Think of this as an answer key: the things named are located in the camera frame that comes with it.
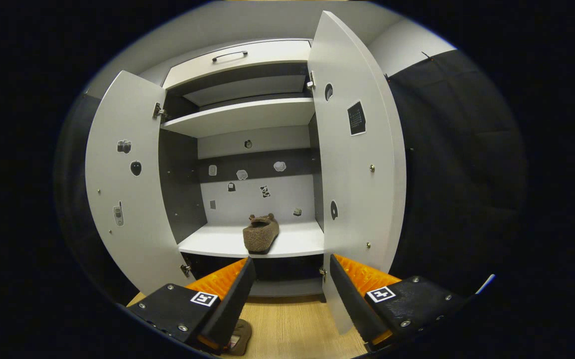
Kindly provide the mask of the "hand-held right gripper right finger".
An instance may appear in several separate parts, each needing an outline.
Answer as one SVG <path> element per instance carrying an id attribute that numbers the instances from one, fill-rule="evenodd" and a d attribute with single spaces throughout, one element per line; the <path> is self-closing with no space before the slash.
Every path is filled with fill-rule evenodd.
<path id="1" fill-rule="evenodd" d="M 399 279 L 339 254 L 329 274 L 355 329 L 370 350 L 396 348 L 453 318 L 467 298 L 422 276 Z"/>

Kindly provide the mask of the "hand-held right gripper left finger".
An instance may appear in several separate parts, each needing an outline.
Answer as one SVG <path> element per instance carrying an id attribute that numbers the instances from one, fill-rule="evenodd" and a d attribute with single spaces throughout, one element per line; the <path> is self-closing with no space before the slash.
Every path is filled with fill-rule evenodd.
<path id="1" fill-rule="evenodd" d="M 255 280 L 247 257 L 186 286 L 164 284 L 127 311 L 172 341 L 220 355 L 230 347 Z"/>

